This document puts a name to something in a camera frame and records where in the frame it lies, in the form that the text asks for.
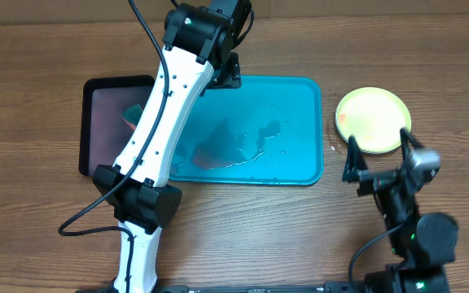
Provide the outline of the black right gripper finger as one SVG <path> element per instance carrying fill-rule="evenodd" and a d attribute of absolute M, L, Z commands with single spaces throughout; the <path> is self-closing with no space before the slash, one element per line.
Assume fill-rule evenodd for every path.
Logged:
<path fill-rule="evenodd" d="M 348 138 L 347 159 L 344 165 L 342 181 L 360 182 L 361 176 L 368 173 L 368 167 L 362 151 L 354 136 Z"/>
<path fill-rule="evenodd" d="M 407 128 L 400 129 L 402 156 L 406 157 L 412 150 L 423 148 L 423 145 L 410 133 Z"/>

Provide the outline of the yellow-green plate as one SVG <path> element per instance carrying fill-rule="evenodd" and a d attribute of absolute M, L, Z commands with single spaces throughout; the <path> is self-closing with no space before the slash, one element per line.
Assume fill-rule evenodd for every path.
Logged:
<path fill-rule="evenodd" d="M 412 120 L 408 107 L 392 92 L 362 87 L 340 100 L 335 125 L 344 140 L 354 137 L 362 151 L 383 154 L 401 145 L 400 130 L 411 130 Z"/>

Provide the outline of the pink green sponge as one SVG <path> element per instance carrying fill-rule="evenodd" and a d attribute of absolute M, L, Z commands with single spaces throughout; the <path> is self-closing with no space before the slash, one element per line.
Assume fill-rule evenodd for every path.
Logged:
<path fill-rule="evenodd" d="M 139 104 L 134 104 L 122 113 L 122 119 L 132 130 L 135 130 L 142 116 L 142 112 L 142 107 Z"/>

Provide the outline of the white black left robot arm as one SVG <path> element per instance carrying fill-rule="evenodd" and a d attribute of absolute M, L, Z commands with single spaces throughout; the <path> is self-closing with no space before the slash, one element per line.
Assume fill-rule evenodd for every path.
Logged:
<path fill-rule="evenodd" d="M 182 192 L 168 184 L 173 153 L 198 97 L 206 90 L 239 88 L 234 49 L 254 21 L 248 0 L 181 3 L 164 21 L 160 67 L 131 138 L 111 165 L 100 164 L 93 183 L 118 220 L 118 274 L 110 292 L 151 292 L 162 229 L 173 219 Z"/>

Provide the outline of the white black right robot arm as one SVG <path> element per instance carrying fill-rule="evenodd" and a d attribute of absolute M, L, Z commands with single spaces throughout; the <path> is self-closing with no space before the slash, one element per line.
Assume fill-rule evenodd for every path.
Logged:
<path fill-rule="evenodd" d="M 458 223 L 446 213 L 420 213 L 415 198 L 437 175 L 441 157 L 405 128 L 400 130 L 400 140 L 401 166 L 375 173 L 369 170 L 357 139 L 348 138 L 342 179 L 357 183 L 358 195 L 373 196 L 386 227 L 354 253 L 348 265 L 348 284 L 354 292 L 448 292 L 445 265 L 455 261 Z M 357 259 L 383 238 L 389 240 L 401 262 L 355 281 Z"/>

